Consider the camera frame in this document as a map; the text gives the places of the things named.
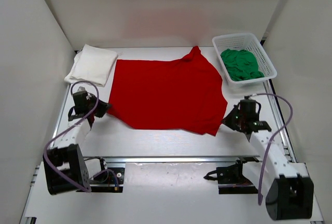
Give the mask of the white t shirt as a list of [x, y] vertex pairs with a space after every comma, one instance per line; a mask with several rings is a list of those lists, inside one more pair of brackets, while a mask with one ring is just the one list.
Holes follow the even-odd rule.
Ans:
[[117, 58], [118, 53], [115, 51], [85, 44], [75, 55], [74, 64], [64, 81], [74, 83], [85, 80], [104, 87]]

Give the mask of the red t shirt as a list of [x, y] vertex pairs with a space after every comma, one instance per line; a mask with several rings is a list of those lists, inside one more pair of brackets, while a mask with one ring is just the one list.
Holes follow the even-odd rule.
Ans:
[[215, 136], [228, 105], [222, 84], [197, 46], [173, 61], [118, 60], [108, 114], [134, 129]]

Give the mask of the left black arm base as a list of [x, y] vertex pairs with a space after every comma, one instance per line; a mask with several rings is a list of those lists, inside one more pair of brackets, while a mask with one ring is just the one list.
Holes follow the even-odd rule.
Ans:
[[94, 193], [122, 193], [125, 167], [108, 162], [103, 157], [85, 158], [90, 187]]

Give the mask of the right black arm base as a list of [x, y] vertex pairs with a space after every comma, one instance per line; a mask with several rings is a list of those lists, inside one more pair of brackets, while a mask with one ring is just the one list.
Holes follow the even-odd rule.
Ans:
[[256, 165], [259, 160], [254, 157], [239, 157], [234, 164], [218, 166], [208, 172], [203, 178], [209, 181], [217, 181], [218, 194], [257, 194], [258, 190], [253, 182], [244, 175], [244, 165], [253, 162]]

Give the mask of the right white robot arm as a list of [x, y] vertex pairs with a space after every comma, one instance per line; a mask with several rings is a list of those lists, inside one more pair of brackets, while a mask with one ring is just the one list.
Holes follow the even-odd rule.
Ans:
[[275, 142], [266, 121], [259, 119], [261, 104], [246, 96], [222, 120], [223, 125], [245, 134], [261, 161], [240, 164], [233, 169], [238, 182], [249, 181], [258, 191], [258, 204], [264, 204], [274, 221], [310, 219], [313, 211], [314, 184], [288, 161]]

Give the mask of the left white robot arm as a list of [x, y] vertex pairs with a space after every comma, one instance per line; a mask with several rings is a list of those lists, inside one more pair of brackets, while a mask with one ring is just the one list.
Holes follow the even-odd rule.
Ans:
[[69, 131], [53, 141], [43, 155], [47, 188], [51, 195], [89, 189], [93, 179], [102, 183], [109, 170], [101, 157], [85, 159], [80, 145], [91, 131], [95, 118], [102, 118], [110, 104], [98, 101], [84, 88], [72, 94], [74, 106], [68, 112]]

